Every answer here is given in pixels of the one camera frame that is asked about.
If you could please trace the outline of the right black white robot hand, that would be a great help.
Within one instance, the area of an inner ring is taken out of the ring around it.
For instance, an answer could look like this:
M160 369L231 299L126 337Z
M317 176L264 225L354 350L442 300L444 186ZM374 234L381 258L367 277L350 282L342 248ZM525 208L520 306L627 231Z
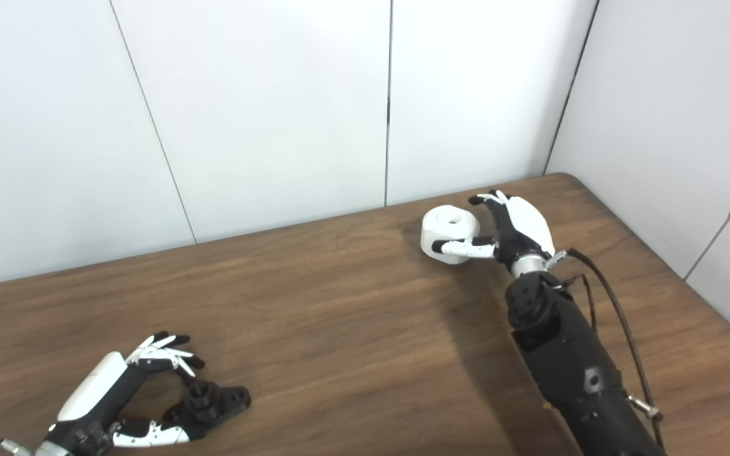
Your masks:
M439 262L463 263L469 259L492 259L513 276L546 271L556 250L547 220L521 196L498 190L474 194L470 205L490 212L494 231L479 236L479 221L466 210L452 205L437 206L422 221L420 245L425 254Z

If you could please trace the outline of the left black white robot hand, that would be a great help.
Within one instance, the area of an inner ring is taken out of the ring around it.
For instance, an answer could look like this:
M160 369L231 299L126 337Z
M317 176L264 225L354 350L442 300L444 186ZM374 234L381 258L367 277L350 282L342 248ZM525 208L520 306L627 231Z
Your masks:
M159 372L174 372L185 386L195 382L195 369L205 364L195 354L179 350L188 335L166 331L146 338L127 357L106 354L67 398L49 428L37 455L104 455L111 448L167 447L206 437L199 424L121 419L122 410L144 382Z

